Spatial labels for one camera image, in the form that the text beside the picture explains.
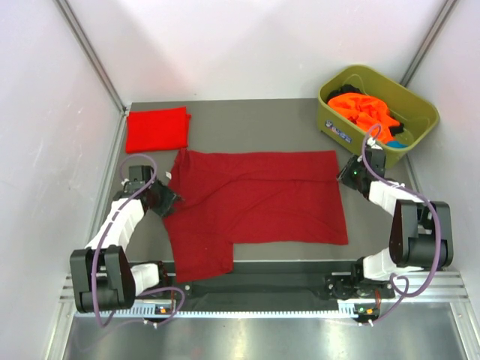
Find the dark red t-shirt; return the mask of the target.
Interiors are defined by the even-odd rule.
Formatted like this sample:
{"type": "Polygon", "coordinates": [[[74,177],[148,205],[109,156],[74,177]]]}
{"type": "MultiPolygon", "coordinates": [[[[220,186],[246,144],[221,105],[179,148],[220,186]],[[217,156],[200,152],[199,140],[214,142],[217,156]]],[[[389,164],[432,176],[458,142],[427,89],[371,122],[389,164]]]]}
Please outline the dark red t-shirt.
{"type": "Polygon", "coordinates": [[[169,187],[180,200],[163,222],[177,281],[231,272],[237,244],[347,245],[338,171],[334,151],[179,151],[169,187]]]}

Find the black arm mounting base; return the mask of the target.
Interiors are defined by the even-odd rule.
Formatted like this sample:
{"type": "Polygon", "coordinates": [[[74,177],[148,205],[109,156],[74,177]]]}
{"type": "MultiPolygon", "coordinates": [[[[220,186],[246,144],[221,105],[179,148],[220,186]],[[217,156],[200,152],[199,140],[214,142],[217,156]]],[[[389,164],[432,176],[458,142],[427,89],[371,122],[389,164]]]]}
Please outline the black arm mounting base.
{"type": "Polygon", "coordinates": [[[166,262],[169,284],[182,289],[147,299],[184,299],[183,311],[267,312],[332,310],[339,300],[376,305],[395,297],[386,282],[365,280],[355,260],[238,261],[228,274],[179,283],[166,262]]]}

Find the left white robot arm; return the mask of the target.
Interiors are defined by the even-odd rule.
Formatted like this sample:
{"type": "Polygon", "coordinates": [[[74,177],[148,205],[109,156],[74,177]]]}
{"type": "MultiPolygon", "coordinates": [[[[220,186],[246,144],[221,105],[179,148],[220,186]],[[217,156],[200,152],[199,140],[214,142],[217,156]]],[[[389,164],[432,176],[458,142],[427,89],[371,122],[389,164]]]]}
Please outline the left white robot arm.
{"type": "Polygon", "coordinates": [[[73,294],[80,313],[129,309],[144,291],[157,298],[168,293],[170,279],[163,263],[132,265],[126,249],[148,212],[164,219],[179,200],[179,195],[157,179],[154,167],[129,168],[98,233],[70,255],[73,294]]]}

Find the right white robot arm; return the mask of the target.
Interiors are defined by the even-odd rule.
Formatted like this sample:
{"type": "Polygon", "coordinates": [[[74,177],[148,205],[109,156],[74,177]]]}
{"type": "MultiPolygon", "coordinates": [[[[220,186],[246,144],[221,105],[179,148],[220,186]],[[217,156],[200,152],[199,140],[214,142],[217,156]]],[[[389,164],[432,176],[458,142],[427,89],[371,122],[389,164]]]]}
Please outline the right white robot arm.
{"type": "Polygon", "coordinates": [[[362,257],[348,275],[331,274],[325,287],[333,299],[391,295],[391,279],[421,270],[438,271],[453,260],[452,222],[445,202],[424,202],[402,184],[385,179],[386,155],[378,145],[366,145],[337,174],[337,180],[358,191],[392,217],[387,248],[362,257]]]}

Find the blue garment in bin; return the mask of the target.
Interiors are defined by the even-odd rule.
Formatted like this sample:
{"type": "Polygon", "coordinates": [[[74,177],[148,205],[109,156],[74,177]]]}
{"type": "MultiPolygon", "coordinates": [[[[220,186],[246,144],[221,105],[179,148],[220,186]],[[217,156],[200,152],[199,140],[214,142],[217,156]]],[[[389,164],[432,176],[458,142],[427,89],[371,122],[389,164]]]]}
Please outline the blue garment in bin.
{"type": "Polygon", "coordinates": [[[393,149],[405,149],[407,146],[398,141],[387,142],[386,145],[393,149]]]}

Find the orange t-shirt in bin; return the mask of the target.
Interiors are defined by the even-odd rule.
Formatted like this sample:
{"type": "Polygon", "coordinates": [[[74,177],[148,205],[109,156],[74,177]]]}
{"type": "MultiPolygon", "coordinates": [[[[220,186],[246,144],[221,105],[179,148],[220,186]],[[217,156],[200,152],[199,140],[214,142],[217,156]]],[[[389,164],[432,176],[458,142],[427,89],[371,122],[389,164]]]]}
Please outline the orange t-shirt in bin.
{"type": "Polygon", "coordinates": [[[372,136],[382,143],[395,141],[395,136],[404,132],[404,124],[391,114],[388,105],[377,97],[354,92],[339,94],[327,104],[358,128],[367,132],[374,125],[380,125],[372,136]]]}

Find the folded bright red t-shirt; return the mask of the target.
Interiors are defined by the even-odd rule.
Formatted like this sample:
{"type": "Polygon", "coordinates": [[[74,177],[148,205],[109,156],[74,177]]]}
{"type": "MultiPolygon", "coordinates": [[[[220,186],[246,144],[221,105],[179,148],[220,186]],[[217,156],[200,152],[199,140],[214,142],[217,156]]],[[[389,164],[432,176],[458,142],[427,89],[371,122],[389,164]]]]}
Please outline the folded bright red t-shirt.
{"type": "Polygon", "coordinates": [[[188,146],[191,114],[187,108],[130,111],[125,152],[159,152],[188,146]]]}

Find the black garment in bin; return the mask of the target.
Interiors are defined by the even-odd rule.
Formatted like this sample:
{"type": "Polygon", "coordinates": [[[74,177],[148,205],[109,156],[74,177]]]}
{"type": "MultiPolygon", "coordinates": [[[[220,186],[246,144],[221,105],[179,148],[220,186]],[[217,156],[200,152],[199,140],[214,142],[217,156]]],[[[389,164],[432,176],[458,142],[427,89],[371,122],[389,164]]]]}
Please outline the black garment in bin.
{"type": "Polygon", "coordinates": [[[329,102],[332,98],[336,98],[340,95],[344,95],[348,93],[362,94],[362,91],[351,84],[345,84],[345,85],[342,85],[340,88],[332,91],[328,95],[326,102],[329,102]]]}

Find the right aluminium frame post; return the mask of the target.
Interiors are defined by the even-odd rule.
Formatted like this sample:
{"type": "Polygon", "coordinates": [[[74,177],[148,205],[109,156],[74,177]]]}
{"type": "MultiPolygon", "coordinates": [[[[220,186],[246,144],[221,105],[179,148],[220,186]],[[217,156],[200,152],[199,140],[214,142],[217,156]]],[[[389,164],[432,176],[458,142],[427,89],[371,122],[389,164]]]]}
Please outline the right aluminium frame post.
{"type": "Polygon", "coordinates": [[[433,18],[433,22],[429,25],[425,36],[422,38],[418,49],[415,51],[412,60],[409,62],[409,65],[400,80],[400,84],[403,87],[407,88],[412,82],[413,77],[421,67],[422,62],[425,60],[436,39],[440,36],[441,31],[449,21],[449,17],[454,13],[455,8],[459,3],[459,0],[445,0],[442,2],[439,11],[433,18]]]}

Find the aluminium frame post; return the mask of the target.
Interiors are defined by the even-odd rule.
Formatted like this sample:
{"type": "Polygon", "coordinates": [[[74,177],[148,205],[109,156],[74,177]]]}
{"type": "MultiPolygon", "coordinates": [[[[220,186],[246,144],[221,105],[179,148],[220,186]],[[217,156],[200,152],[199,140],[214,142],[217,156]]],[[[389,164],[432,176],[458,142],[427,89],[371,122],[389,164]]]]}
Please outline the aluminium frame post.
{"type": "Polygon", "coordinates": [[[60,14],[64,18],[64,21],[66,22],[68,28],[75,37],[79,47],[82,49],[85,57],[88,60],[88,63],[91,65],[93,71],[96,73],[102,86],[106,90],[106,93],[109,95],[110,100],[115,105],[115,108],[121,114],[125,114],[127,111],[127,106],[125,105],[125,102],[121,99],[118,91],[116,90],[116,87],[113,85],[113,82],[110,79],[110,76],[108,75],[104,64],[102,63],[95,48],[93,47],[89,36],[83,28],[70,2],[67,0],[53,0],[53,3],[58,8],[60,14]]]}
{"type": "Polygon", "coordinates": [[[441,31],[449,21],[449,17],[454,13],[455,8],[459,3],[459,0],[445,0],[442,2],[439,11],[433,18],[433,22],[429,25],[425,36],[422,38],[418,49],[415,51],[412,60],[409,62],[409,65],[400,80],[400,84],[403,87],[407,88],[412,82],[413,77],[421,67],[422,62],[425,60],[436,39],[440,36],[441,31]]]}

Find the left aluminium frame post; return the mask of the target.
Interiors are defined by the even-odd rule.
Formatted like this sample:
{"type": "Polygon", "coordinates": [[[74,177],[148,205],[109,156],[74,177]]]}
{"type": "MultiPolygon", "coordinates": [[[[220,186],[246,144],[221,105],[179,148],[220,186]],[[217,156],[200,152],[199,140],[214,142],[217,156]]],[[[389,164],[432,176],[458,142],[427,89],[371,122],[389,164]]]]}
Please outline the left aluminium frame post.
{"type": "Polygon", "coordinates": [[[95,48],[93,47],[89,36],[83,28],[70,2],[67,0],[53,0],[53,3],[58,8],[60,14],[64,18],[64,21],[66,22],[68,28],[75,37],[79,47],[82,49],[85,57],[88,60],[88,63],[91,65],[93,71],[96,73],[102,86],[106,90],[106,93],[109,95],[110,100],[115,105],[115,108],[121,114],[125,114],[127,111],[127,106],[125,105],[125,102],[121,99],[118,91],[116,90],[116,87],[113,85],[113,82],[110,79],[110,76],[108,75],[104,64],[102,63],[95,48]]]}

